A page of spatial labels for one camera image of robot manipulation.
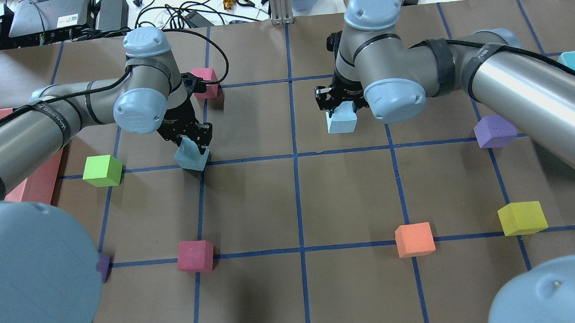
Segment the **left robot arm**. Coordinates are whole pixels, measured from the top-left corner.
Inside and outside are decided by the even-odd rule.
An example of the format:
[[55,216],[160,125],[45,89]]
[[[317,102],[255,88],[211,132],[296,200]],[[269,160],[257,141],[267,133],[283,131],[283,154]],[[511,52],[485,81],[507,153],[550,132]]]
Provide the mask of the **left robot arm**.
[[119,78],[38,89],[0,119],[0,323],[93,323],[106,268],[88,232],[51,204],[5,200],[81,130],[157,132],[178,146],[181,168],[206,164],[212,126],[190,99],[209,81],[179,71],[161,29],[136,28],[122,46]]

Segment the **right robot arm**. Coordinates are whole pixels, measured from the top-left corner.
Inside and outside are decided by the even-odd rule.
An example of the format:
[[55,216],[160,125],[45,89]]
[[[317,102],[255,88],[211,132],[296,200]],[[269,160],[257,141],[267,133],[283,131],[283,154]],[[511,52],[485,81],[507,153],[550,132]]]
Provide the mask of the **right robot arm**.
[[[345,24],[330,35],[331,85],[317,87],[331,117],[349,103],[382,123],[418,115],[428,98],[462,89],[575,169],[575,71],[523,50],[507,29],[463,39],[428,39],[405,48],[395,25],[399,0],[349,0]],[[575,323],[575,255],[554,258],[505,284],[488,323]]]

